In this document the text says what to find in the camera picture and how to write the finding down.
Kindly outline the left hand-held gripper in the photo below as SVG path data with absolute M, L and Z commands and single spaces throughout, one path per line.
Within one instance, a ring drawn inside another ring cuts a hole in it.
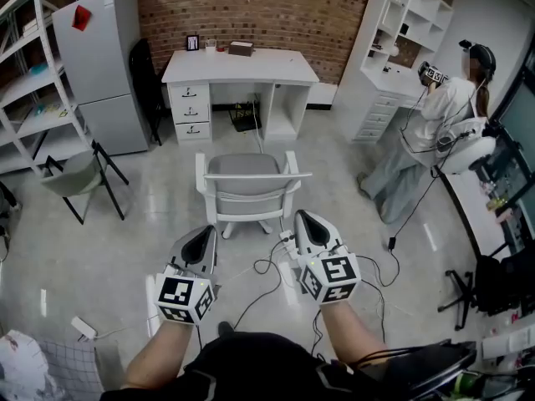
M 217 299 L 210 280 L 217 264 L 216 227 L 186 233 L 175 242 L 170 257 L 171 263 L 155 278 L 155 305 L 168 322 L 200 324 Z M 178 266 L 197 266 L 201 276 Z

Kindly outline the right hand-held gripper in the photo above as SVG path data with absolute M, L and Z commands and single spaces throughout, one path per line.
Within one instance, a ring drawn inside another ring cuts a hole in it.
M 308 255 L 336 251 L 342 247 L 344 243 L 338 229 L 311 211 L 297 210 L 294 233 L 299 254 L 305 256 L 298 259 L 301 286 L 317 304 L 348 301 L 360 284 L 356 255 Z

